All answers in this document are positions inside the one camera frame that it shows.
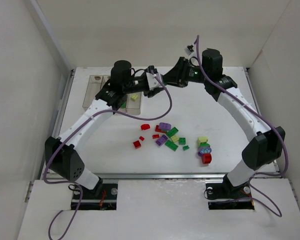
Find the lime green lego brick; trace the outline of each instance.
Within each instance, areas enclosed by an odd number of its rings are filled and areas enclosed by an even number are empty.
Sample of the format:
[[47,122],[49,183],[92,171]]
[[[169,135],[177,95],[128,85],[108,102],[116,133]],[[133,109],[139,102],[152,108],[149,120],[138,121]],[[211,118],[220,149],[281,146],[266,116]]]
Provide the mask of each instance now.
[[168,141],[166,141],[165,142],[165,145],[168,147],[168,148],[170,148],[170,149],[172,149],[173,151],[176,151],[177,149],[178,149],[178,145],[176,145],[176,144],[174,144],[172,141],[170,141],[170,140],[168,140]]
[[210,144],[209,143],[201,143],[199,145],[199,148],[207,148],[207,147],[210,147]]
[[176,128],[176,127],[174,127],[174,128],[172,128],[170,131],[168,131],[167,133],[166,133],[166,135],[169,137],[169,138],[171,138],[173,135],[175,135],[177,132],[179,132],[179,130]]
[[179,144],[180,145],[186,145],[186,138],[185,137],[180,137],[179,138]]
[[130,99],[135,102],[138,99],[138,95],[137,94],[132,94]]
[[198,137],[198,146],[200,146],[200,144],[205,144],[207,142],[208,142],[208,138],[206,136]]
[[179,140],[179,137],[177,135],[174,135],[174,136],[171,137],[171,140],[172,140],[172,142],[175,143],[176,141]]

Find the black mounting bracket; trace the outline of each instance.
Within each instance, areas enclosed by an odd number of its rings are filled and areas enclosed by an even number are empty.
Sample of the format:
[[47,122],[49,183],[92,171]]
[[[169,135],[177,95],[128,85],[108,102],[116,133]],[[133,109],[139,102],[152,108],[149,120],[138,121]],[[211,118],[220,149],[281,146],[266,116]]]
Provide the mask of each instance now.
[[[93,191],[82,187],[82,201],[79,210],[116,210],[118,183],[103,183],[99,190],[99,194],[95,195]],[[77,207],[80,195],[79,189],[72,189],[71,209]]]
[[245,183],[234,191],[228,191],[225,188],[224,183],[206,183],[205,184],[206,195],[208,200],[216,200],[216,199],[240,199],[246,198],[251,193],[245,192],[245,190],[249,189],[249,184]]

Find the white platform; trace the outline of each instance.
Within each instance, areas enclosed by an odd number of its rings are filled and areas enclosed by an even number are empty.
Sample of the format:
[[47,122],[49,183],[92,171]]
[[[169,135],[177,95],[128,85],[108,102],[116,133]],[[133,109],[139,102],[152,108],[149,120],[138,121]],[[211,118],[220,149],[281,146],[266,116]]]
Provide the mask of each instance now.
[[[158,67],[162,74],[171,67]],[[111,67],[78,67],[75,72],[61,132],[69,128],[83,113],[83,101],[90,75],[109,75]],[[244,97],[254,100],[243,67],[224,67],[224,74],[232,77]],[[241,152],[248,144],[244,132],[231,115],[206,93],[203,84],[189,83],[186,88],[169,86],[173,107],[161,120],[143,122],[121,115],[114,115],[103,123],[88,141],[81,158],[94,173],[228,173],[241,160]],[[163,91],[153,98],[144,97],[139,117],[152,118],[163,114],[169,100]],[[178,136],[185,137],[190,149],[183,151],[179,146],[173,152],[166,146],[157,147],[152,139],[155,126],[166,122],[179,129]],[[150,130],[141,131],[141,124],[149,123]],[[135,149],[133,142],[145,137],[142,147]],[[208,166],[197,156],[197,139],[209,137],[212,162]],[[275,172],[274,164],[262,171]]]
[[[300,240],[300,212],[287,179],[255,179],[282,211],[274,216],[259,203],[255,210],[209,210],[203,180],[120,180],[117,210],[79,211],[65,240]],[[264,200],[252,189],[252,195]],[[59,210],[53,239],[73,214],[68,184],[34,183],[18,240],[47,240]]]

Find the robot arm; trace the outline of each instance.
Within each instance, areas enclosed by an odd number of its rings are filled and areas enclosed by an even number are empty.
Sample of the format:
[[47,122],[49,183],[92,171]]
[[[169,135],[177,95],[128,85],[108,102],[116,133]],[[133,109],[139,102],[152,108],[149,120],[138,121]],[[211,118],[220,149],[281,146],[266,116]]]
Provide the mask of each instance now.
[[[76,182],[94,192],[96,196],[99,194],[102,179],[90,172],[80,158],[85,143],[99,126],[114,114],[111,110],[117,111],[127,101],[127,94],[143,92],[145,96],[151,98],[163,90],[162,87],[158,87],[159,82],[151,74],[157,73],[153,66],[149,66],[138,77],[131,75],[131,67],[128,61],[117,61],[111,70],[111,78],[95,96],[86,112],[58,138],[51,136],[45,142],[47,164],[56,149],[75,133],[56,155],[49,168],[68,181]],[[89,119],[91,120],[77,131]]]
[[[195,57],[193,50],[189,48],[190,56]],[[216,84],[239,97],[250,108],[252,106],[244,99],[236,82],[223,74],[223,58],[215,49],[207,49],[202,52],[202,67]],[[95,192],[97,195],[102,184],[102,179],[91,173],[80,158],[85,142],[98,129],[98,127],[113,113],[105,112],[93,117],[95,112],[103,110],[118,110],[127,101],[127,94],[143,92],[151,98],[163,91],[158,81],[153,76],[157,73],[154,66],[149,66],[141,76],[131,75],[132,65],[128,61],[117,61],[111,70],[111,78],[106,82],[100,92],[95,96],[91,106],[80,119],[57,139],[49,137],[45,142],[46,162],[50,159],[59,145],[68,138],[82,123],[89,118],[92,120],[77,132],[57,154],[50,169],[71,182],[77,182],[83,187]],[[276,134],[270,127],[258,117],[245,110],[232,97],[221,92],[208,81],[199,67],[193,66],[190,60],[180,57],[177,64],[162,76],[165,85],[184,88],[189,82],[202,83],[205,90],[216,102],[221,104],[243,129],[249,144],[242,152],[242,160],[223,178],[223,183],[213,186],[211,198],[234,198],[233,193],[240,190],[248,179],[262,166],[273,162],[282,152],[282,145]],[[281,127],[276,128],[284,139],[285,131]]]
[[[244,131],[249,144],[242,151],[241,161],[231,172],[224,176],[223,183],[207,184],[207,187],[208,185],[210,187],[208,199],[234,199],[237,198],[236,192],[243,189],[249,178],[259,168],[280,157],[283,146],[277,135],[264,121],[247,111],[231,96],[221,92],[208,82],[201,73],[200,68],[193,66],[191,63],[191,58],[196,57],[192,46],[188,46],[187,50],[189,51],[189,60],[180,57],[177,64],[163,76],[163,81],[168,85],[179,88],[186,87],[189,82],[204,84],[207,93],[231,114]],[[223,57],[218,50],[207,49],[202,52],[202,67],[209,78],[253,109],[241,94],[236,82],[231,77],[223,74],[222,62]],[[284,139],[285,131],[282,127],[279,126],[276,130]]]

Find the bolt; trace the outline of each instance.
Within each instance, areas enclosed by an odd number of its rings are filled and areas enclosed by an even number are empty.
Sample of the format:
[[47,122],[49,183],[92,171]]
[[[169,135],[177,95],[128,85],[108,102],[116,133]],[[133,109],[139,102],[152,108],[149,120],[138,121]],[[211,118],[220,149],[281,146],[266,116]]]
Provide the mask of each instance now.
[[243,188],[243,191],[244,191],[246,194],[251,193],[250,187],[248,187],[248,186],[245,186],[245,187]]
[[112,195],[117,195],[117,194],[118,194],[118,189],[112,188],[112,189],[111,189],[111,194],[112,194]]
[[79,195],[79,194],[80,194],[80,189],[76,187],[76,188],[73,190],[73,194],[74,194],[74,195]]
[[214,189],[209,186],[207,189],[206,189],[206,192],[210,195],[210,194],[213,194],[214,193]]

